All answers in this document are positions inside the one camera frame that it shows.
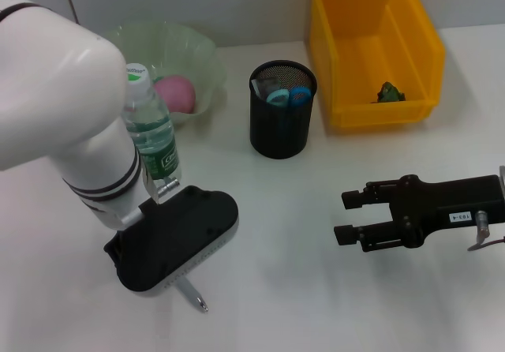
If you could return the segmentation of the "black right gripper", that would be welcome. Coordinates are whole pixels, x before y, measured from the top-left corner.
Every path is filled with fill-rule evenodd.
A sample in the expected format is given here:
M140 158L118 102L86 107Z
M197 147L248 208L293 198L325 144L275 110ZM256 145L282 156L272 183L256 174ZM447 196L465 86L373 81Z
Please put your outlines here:
M340 246L359 243L367 253L421 247L438 230L475 227L485 212L491 224L504 222L504 195L498 176L427 183L415 175L400 180L367 182L363 190L342 193L345 209L390 203L393 221L334 227Z

